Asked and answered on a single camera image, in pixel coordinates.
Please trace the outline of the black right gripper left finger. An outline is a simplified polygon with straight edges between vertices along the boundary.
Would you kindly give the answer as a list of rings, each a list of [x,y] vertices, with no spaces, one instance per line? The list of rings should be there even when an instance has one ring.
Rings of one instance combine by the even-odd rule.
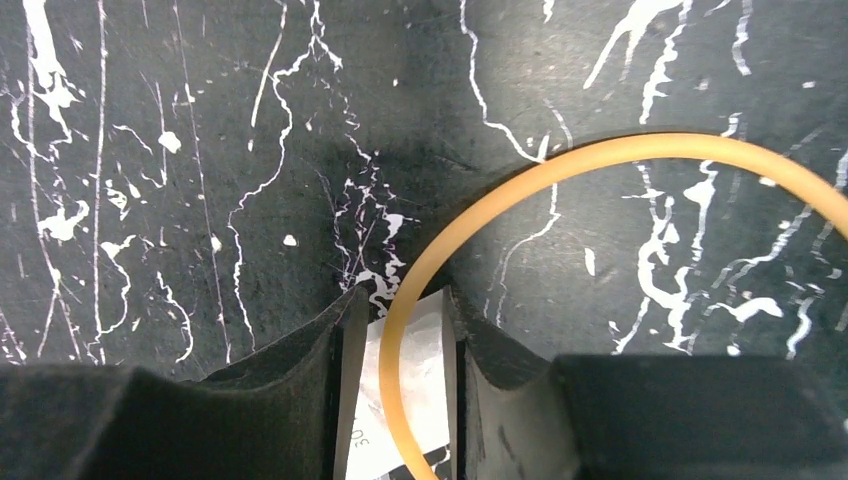
[[[129,366],[5,366],[5,479],[342,479],[369,321],[354,288],[199,381]]]

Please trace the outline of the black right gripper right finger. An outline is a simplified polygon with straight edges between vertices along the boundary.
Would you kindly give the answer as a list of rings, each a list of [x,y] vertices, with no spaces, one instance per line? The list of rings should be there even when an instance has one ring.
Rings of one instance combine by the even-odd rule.
[[[546,360],[443,292],[456,479],[843,479],[847,430],[813,373],[762,357]]]

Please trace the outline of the white paper packet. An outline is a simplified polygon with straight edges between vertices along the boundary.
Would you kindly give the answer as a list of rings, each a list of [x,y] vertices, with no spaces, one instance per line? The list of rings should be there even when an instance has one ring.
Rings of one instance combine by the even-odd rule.
[[[425,458],[440,479],[451,477],[442,350],[443,293],[420,300],[400,355],[404,408]],[[368,326],[347,461],[348,479],[410,479],[388,430],[379,394],[378,357],[384,322]]]

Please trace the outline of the tan rubber tube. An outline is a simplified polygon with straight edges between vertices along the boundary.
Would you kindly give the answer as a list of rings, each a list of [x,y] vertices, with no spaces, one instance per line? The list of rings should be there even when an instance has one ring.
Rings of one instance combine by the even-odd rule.
[[[830,183],[780,154],[743,141],[700,133],[645,133],[606,139],[563,153],[502,183],[461,212],[416,259],[385,318],[379,348],[381,402],[392,440],[416,479],[433,479],[403,406],[402,339],[430,280],[486,224],[514,205],[561,181],[602,168],[650,159],[715,161],[767,177],[805,202],[841,234],[847,233],[847,199]]]

